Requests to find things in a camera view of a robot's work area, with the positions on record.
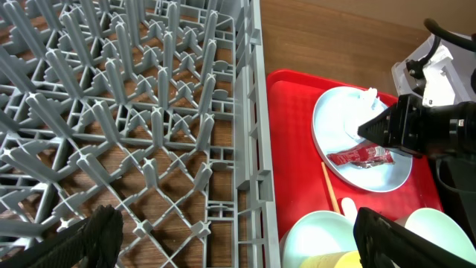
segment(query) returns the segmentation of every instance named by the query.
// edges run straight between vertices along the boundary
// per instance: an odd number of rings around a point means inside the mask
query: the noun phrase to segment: snack packet
[[[371,168],[382,164],[395,164],[390,151],[370,141],[363,141],[349,150],[327,155],[337,166],[352,163],[360,168]]]

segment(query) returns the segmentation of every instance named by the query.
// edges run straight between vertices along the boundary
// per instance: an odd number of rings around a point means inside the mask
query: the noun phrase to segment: light blue plate
[[[312,137],[319,155],[327,167],[339,178],[367,191],[384,193],[402,186],[410,175],[412,158],[391,153],[394,165],[383,164],[359,168],[352,164],[334,165],[327,154],[350,149],[364,139],[355,141],[344,130],[344,119],[353,112],[360,96],[360,89],[339,86],[327,90],[318,99],[312,115]]]

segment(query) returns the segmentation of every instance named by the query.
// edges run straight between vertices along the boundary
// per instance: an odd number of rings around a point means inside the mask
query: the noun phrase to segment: gray plastic dish rack
[[[17,1],[0,3],[0,29],[10,31],[10,40],[0,46],[0,215],[9,212],[18,217],[0,217],[0,257],[37,244],[54,226],[60,225],[60,231],[87,217],[81,205],[100,191],[109,191],[118,200],[116,209],[135,222],[135,239],[121,250],[118,267],[124,266],[121,257],[145,237],[167,259],[163,267],[177,267],[174,257],[197,238],[203,244],[206,267],[210,225],[224,221],[233,226],[232,267],[239,267],[239,246],[246,247],[248,267],[280,266],[258,0],[28,0],[25,9]],[[30,21],[40,16],[48,24],[43,30]],[[147,28],[143,36],[140,26]],[[163,49],[144,45],[153,38]],[[217,48],[231,50],[231,63],[215,60]],[[132,56],[137,49],[143,54],[140,62]],[[26,51],[34,57],[16,56]],[[158,70],[154,75],[141,74],[154,66]],[[198,83],[174,79],[183,71]],[[136,84],[130,95],[124,88],[126,80]],[[220,81],[231,83],[233,96],[216,86]],[[168,98],[172,90],[176,93]],[[195,101],[199,90],[200,99]],[[100,96],[107,92],[110,98]],[[149,102],[136,101],[143,95]],[[175,105],[184,99],[189,107]],[[195,120],[198,135],[190,131]],[[210,145],[215,120],[232,122],[232,147]],[[102,135],[87,133],[93,123],[100,125]],[[130,135],[138,127],[149,138]],[[178,131],[193,142],[173,141],[171,136]],[[81,147],[84,141],[95,144]],[[143,149],[132,152],[128,146]],[[97,158],[112,147],[119,147],[125,158],[110,173]],[[37,156],[44,150],[56,151],[51,166]],[[171,161],[163,173],[158,172],[161,163],[148,159],[157,150]],[[192,175],[185,162],[197,152],[207,157]],[[131,169],[140,172],[146,187],[123,198],[111,184]],[[77,170],[94,185],[70,193],[61,181]],[[193,183],[176,201],[158,186],[174,170]],[[217,170],[233,174],[232,201],[210,198],[209,180]],[[169,204],[154,222],[139,220],[130,208],[148,190]],[[241,211],[238,191],[246,194]],[[204,220],[190,222],[180,205],[196,192],[205,197]],[[41,194],[33,219],[21,205],[31,194]],[[150,232],[171,214],[180,216],[191,232],[173,254],[167,254]],[[241,219],[246,221],[244,230],[239,228]]]

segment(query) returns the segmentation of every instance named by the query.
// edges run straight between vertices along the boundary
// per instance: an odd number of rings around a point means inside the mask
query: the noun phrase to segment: black tube
[[[438,46],[440,45],[441,38],[439,36],[434,36],[433,45],[430,48],[428,54],[423,57],[419,62],[422,66],[424,66],[428,61],[430,61],[431,57],[437,52]]]
[[[453,45],[457,45],[460,48],[476,52],[476,43],[469,39],[462,38],[456,34],[448,32],[447,30],[441,28],[433,19],[425,19],[423,24],[435,36],[439,36],[441,39],[448,41]]]

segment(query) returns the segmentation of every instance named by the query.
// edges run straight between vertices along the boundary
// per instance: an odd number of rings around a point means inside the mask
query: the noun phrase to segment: red tray
[[[332,210],[322,159],[312,141],[312,113],[316,101],[326,90],[352,85],[289,70],[271,73],[266,83],[277,227],[281,239],[309,212]],[[392,95],[379,93],[379,97],[387,105],[396,102]],[[442,210],[427,159],[414,159],[407,182],[389,193],[355,188],[328,171],[339,203],[340,199],[350,197],[357,208],[369,207],[391,220],[407,216],[418,208]]]

